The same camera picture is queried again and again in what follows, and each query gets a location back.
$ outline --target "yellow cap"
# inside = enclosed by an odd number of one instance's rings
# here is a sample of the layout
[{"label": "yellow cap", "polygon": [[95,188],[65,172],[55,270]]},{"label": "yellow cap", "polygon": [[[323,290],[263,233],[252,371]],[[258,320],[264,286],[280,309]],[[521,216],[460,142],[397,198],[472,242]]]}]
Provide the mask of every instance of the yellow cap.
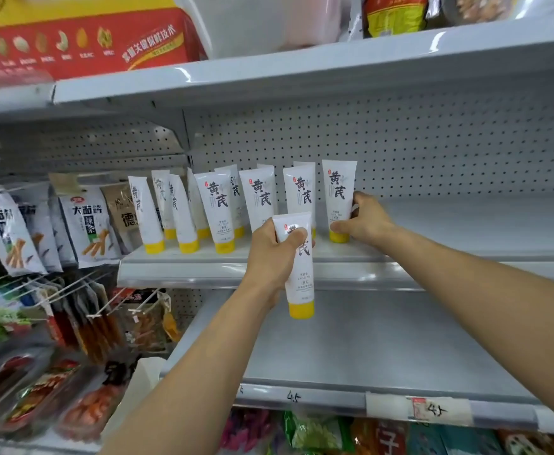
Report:
[{"label": "yellow cap", "polygon": [[165,241],[155,244],[145,244],[144,248],[146,249],[146,253],[160,253],[165,250]]},{"label": "yellow cap", "polygon": [[205,238],[211,238],[212,232],[209,228],[197,230],[197,239],[204,240]]},{"label": "yellow cap", "polygon": [[218,253],[231,253],[235,250],[235,240],[227,243],[214,243],[216,246],[216,252]]},{"label": "yellow cap", "polygon": [[308,303],[288,303],[290,316],[294,319],[310,319],[315,314],[315,300]]},{"label": "yellow cap", "polygon": [[166,240],[174,240],[175,239],[175,228],[166,228],[163,230],[165,233],[165,239]]},{"label": "yellow cap", "polygon": [[235,229],[235,239],[243,238],[245,235],[245,227],[239,227]]},{"label": "yellow cap", "polygon": [[349,235],[347,233],[334,233],[330,230],[330,241],[333,243],[348,243]]},{"label": "yellow cap", "polygon": [[182,253],[193,253],[199,250],[199,242],[194,240],[192,243],[178,243],[178,247]]}]

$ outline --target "hand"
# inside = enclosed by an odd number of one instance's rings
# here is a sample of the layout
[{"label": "hand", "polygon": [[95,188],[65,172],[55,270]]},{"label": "hand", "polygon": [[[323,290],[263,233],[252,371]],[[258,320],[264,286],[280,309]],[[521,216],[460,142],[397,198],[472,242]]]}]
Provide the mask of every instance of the hand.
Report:
[{"label": "hand", "polygon": [[292,273],[296,250],[306,238],[307,231],[298,228],[283,243],[278,243],[273,219],[268,219],[251,236],[247,270],[240,287],[260,290],[274,305],[275,294],[283,288]]},{"label": "hand", "polygon": [[336,221],[330,229],[336,233],[347,233],[383,251],[385,241],[396,228],[395,224],[373,196],[356,191],[353,203],[359,206],[353,211],[353,218]]}]

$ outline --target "hand cream tube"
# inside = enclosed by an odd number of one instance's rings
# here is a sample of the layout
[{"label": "hand cream tube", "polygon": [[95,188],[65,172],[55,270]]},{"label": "hand cream tube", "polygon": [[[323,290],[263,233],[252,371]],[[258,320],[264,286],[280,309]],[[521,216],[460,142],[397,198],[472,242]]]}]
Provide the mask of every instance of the hand cream tube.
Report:
[{"label": "hand cream tube", "polygon": [[277,240],[283,243],[296,228],[306,228],[307,239],[294,256],[294,267],[286,281],[287,302],[290,316],[308,319],[315,314],[315,287],[313,284],[313,245],[311,236],[311,213],[274,215],[273,223]]},{"label": "hand cream tube", "polygon": [[203,209],[203,202],[201,201],[201,193],[199,193],[199,186],[197,180],[193,174],[191,168],[187,168],[187,183],[188,183],[188,206],[197,227],[197,238],[204,240],[212,236],[210,226],[207,223],[207,217],[205,216],[205,210]]},{"label": "hand cream tube", "polygon": [[245,210],[245,199],[243,198],[241,182],[237,165],[217,167],[215,172],[224,172],[231,176],[231,188],[233,189],[233,224],[235,225],[235,237],[240,238],[245,235],[245,226],[248,223],[247,212]]},{"label": "hand cream tube", "polygon": [[178,247],[180,247],[182,253],[197,252],[199,250],[197,229],[191,216],[191,210],[188,208],[187,191],[184,189],[182,179],[179,175],[170,174],[168,185]]},{"label": "hand cream tube", "polygon": [[231,178],[224,172],[206,172],[195,174],[201,199],[212,238],[218,253],[230,253],[235,250],[235,231],[233,229],[233,191]]},{"label": "hand cream tube", "polygon": [[171,204],[168,190],[169,171],[153,170],[151,171],[152,184],[155,187],[155,197],[157,206],[159,206],[159,215],[163,224],[163,232],[166,240],[175,239],[175,222],[171,212]]},{"label": "hand cream tube", "polygon": [[[355,191],[355,169],[357,161],[321,160],[326,192],[328,226],[337,220],[349,220]],[[347,243],[349,235],[330,230],[330,241]]]},{"label": "hand cream tube", "polygon": [[288,214],[310,212],[312,234],[315,237],[315,163],[283,169],[283,180]]},{"label": "hand cream tube", "polygon": [[273,166],[239,171],[252,233],[275,215],[277,195],[274,171]]},{"label": "hand cream tube", "polygon": [[165,250],[163,232],[146,177],[129,176],[128,179],[144,248],[147,253],[163,252]]}]

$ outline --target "green package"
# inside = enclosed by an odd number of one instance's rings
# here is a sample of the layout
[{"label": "green package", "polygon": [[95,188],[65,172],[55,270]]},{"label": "green package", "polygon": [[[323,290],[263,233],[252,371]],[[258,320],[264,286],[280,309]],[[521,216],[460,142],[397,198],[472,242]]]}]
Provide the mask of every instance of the green package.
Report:
[{"label": "green package", "polygon": [[349,425],[342,417],[288,411],[284,413],[284,431],[295,449],[355,452]]}]

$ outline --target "person's left hand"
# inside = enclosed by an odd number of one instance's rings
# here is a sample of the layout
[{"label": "person's left hand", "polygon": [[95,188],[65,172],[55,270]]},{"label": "person's left hand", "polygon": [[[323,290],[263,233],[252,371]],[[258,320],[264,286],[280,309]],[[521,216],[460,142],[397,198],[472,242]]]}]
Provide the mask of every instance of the person's left hand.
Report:
[{"label": "person's left hand", "polygon": [[306,229],[298,228],[283,243],[278,243],[273,219],[268,219],[251,235],[247,270],[240,287],[260,290],[274,305],[275,294],[283,289],[292,273],[296,250],[306,239]]}]

